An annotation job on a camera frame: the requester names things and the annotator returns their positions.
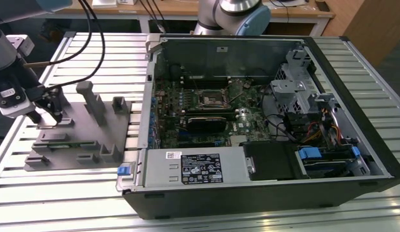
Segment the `green circuit board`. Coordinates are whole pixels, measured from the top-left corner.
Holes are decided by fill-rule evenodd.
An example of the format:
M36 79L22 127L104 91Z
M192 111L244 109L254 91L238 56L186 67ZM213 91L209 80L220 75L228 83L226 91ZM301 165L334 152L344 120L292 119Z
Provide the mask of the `green circuit board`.
M254 86L245 79L234 79L224 88L185 89L178 82L156 83L160 147L232 146L230 138L244 135L248 141L270 139L258 101L265 86ZM209 113L213 108L221 112ZM189 118L224 118L225 129L218 133L192 133Z

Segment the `warning label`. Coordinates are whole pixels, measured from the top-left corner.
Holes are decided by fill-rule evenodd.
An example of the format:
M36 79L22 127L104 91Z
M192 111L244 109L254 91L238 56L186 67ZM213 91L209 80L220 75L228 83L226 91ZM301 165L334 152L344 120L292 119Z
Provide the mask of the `warning label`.
M220 154L181 155L181 183L209 184L222 182Z

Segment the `sticker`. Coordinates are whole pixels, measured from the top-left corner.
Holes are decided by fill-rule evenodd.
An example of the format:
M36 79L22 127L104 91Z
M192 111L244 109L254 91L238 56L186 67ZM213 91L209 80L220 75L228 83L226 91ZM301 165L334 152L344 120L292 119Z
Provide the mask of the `sticker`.
M220 154L181 155L181 183L222 183Z
M228 51L228 47L217 47L217 52L226 52Z
M134 14L137 13L136 11L118 11L118 13L129 13L129 14Z
M166 159L180 159L181 152L180 151L166 151L165 152L165 158Z

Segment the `gray robot arm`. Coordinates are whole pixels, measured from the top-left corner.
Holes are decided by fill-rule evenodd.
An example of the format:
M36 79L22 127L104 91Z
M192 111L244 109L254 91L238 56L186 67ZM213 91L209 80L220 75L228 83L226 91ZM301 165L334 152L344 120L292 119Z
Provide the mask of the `gray robot arm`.
M72 0L0 0L0 24L29 18L69 7ZM4 116L28 115L38 123L40 115L29 100L26 91L40 87L37 76L24 68L24 59L0 30L0 112ZM54 105L45 100L36 101L37 106L54 111Z
M261 35L270 10L261 0L201 0L196 35Z

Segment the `circuit board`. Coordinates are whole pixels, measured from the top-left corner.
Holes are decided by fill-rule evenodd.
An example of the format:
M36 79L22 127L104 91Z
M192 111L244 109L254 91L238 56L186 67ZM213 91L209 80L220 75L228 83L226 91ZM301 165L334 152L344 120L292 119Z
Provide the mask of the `circuit board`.
M262 89L246 79L232 79L224 88L210 89L185 89L181 82L158 81L154 111L160 148L221 147L269 140L260 108ZM190 127L194 120L201 121L196 122L200 127Z

